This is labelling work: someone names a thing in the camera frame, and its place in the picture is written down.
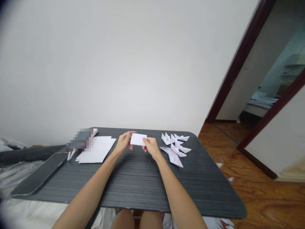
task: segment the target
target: smartphone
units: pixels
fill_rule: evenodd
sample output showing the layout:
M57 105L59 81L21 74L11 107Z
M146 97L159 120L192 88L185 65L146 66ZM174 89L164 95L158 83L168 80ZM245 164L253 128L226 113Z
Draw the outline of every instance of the smartphone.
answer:
M11 192L11 196L30 196L36 193L46 181L56 172L56 170L67 159L68 153L55 153L33 173L24 179Z

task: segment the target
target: bed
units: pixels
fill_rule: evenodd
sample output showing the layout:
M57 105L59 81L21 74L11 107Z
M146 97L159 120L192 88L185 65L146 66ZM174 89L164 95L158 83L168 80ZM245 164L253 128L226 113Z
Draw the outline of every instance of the bed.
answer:
M244 108L244 111L251 114L257 115L259 117L264 117L264 115L270 110L270 108L277 102L278 99L273 99L269 97L260 98L255 94L252 99L249 100L248 104Z

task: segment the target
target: person's left hand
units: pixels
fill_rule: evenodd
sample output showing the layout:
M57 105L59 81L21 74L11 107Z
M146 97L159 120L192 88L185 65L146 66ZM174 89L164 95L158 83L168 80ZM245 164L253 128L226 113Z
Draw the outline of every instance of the person's left hand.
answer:
M122 153L124 153L128 145L129 145L129 149L131 150L133 149L133 145L130 145L130 139L132 133L136 133L136 131L128 131L119 137L117 145L114 149L115 152L121 155Z

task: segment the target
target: leg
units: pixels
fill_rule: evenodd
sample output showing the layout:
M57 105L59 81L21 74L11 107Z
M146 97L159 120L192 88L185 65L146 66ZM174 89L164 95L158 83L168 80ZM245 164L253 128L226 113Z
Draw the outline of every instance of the leg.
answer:
M143 212L140 221L140 229L163 229L159 212Z
M127 209L122 209L115 217L111 229L134 229L132 212Z

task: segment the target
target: person's right hand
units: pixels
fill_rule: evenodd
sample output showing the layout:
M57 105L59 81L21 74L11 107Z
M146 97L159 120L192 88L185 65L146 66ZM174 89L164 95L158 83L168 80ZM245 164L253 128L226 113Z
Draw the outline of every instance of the person's right hand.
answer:
M143 141L146 146L142 146L142 149L145 152L148 151L154 160L156 160L158 157L162 156L162 154L159 150L158 144L157 144L157 140L155 138L150 138L150 137L143 138Z

